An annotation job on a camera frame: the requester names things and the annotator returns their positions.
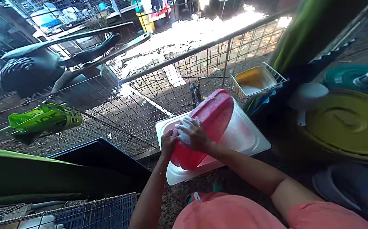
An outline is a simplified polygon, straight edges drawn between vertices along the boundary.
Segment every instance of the yellow container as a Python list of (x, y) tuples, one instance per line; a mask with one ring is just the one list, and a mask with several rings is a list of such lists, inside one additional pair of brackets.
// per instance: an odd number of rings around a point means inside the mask
[(146, 13), (136, 13), (139, 18), (140, 24), (142, 24), (143, 30), (145, 33), (153, 33), (154, 32), (154, 22), (150, 22), (149, 15)]

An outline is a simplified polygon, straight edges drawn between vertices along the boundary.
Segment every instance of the blue container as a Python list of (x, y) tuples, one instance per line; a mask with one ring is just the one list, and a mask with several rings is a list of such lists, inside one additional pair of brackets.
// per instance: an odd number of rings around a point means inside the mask
[(125, 229), (136, 205), (136, 195), (114, 197), (55, 214), (66, 229)]
[(100, 3), (98, 5), (98, 7), (99, 7), (99, 10), (105, 10), (106, 9), (106, 4), (105, 3)]

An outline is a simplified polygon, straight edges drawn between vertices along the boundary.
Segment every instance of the white plastic tray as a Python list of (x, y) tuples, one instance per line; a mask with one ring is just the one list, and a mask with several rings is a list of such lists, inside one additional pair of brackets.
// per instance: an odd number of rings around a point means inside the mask
[[(164, 130), (166, 128), (174, 128), (174, 125), (177, 124), (183, 116), (188, 115), (189, 113), (190, 111), (156, 123), (156, 132), (159, 140), (160, 150), (160, 138), (163, 135)], [(236, 150), (247, 156), (260, 153), (272, 147), (268, 140), (242, 111), (241, 107), (236, 101), (231, 120), (229, 121), (228, 127), (223, 133), (219, 144), (222, 144), (229, 149)], [(224, 166), (224, 164), (208, 155), (204, 160), (202, 160), (198, 168), (194, 170), (181, 169), (181, 167), (175, 166), (170, 161), (166, 173), (167, 183), (169, 185), (175, 185), (222, 166)]]

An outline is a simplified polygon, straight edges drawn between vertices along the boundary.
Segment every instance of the red plastic basin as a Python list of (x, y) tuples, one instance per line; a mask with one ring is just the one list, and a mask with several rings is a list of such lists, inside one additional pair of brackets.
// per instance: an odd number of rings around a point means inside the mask
[[(197, 116), (211, 140), (219, 141), (231, 120), (233, 109), (232, 97), (228, 95), (226, 90), (218, 89), (202, 101), (188, 116), (191, 118)], [(173, 125), (166, 128), (164, 132), (171, 130), (171, 128)], [(189, 149), (177, 142), (171, 156), (171, 162), (182, 169), (191, 170), (196, 169), (205, 156), (206, 153)]]

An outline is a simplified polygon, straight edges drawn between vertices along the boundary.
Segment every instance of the wire basket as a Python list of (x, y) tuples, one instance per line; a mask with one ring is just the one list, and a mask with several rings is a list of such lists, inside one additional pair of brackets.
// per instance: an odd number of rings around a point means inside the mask
[(259, 95), (265, 95), (272, 93), (277, 88), (281, 87), (284, 82), (287, 80), (276, 70), (274, 70), (270, 65), (268, 65), (266, 62), (262, 62), (265, 69), (268, 70), (268, 72), (273, 76), (273, 78), (276, 80), (276, 83), (272, 86), (269, 86), (267, 88), (264, 88), (262, 90), (256, 91), (252, 94), (246, 94), (245, 91), (242, 89), (242, 87), (238, 84), (236, 81), (236, 75), (231, 75), (231, 89), (237, 94), (238, 99), (243, 104), (249, 104), (254, 97)]
[[(9, 215), (10, 211), (7, 211), (6, 217), (4, 215), (0, 217), (2, 219), (0, 227), (11, 228), (12, 226), (18, 229), (125, 229), (129, 227), (136, 200), (137, 194), (130, 193), (31, 215), (22, 214), (16, 218), (8, 218), (7, 216), (12, 215)], [(0, 211), (3, 209), (13, 211), (12, 208), (1, 208)]]

